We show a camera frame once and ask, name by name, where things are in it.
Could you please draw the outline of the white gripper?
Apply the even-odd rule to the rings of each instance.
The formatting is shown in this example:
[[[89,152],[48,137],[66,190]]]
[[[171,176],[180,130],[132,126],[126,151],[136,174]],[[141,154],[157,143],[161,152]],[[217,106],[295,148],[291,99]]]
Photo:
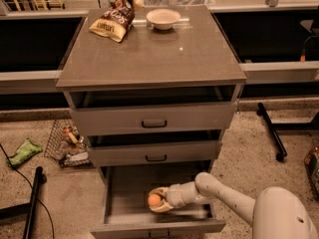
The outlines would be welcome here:
[[[187,184],[173,184],[169,188],[158,187],[150,191],[150,195],[156,194],[165,198],[167,203],[160,206],[151,206],[150,210],[155,213],[165,213],[173,208],[182,208],[187,205]]]

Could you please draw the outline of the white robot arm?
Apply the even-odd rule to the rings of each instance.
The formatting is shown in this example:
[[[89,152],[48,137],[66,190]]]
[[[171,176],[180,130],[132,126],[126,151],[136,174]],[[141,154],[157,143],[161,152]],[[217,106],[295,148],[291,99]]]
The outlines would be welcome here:
[[[256,199],[202,172],[195,180],[149,193],[150,210],[164,213],[187,204],[208,204],[217,198],[252,227],[253,239],[318,239],[317,229],[299,198],[281,187],[268,187]]]

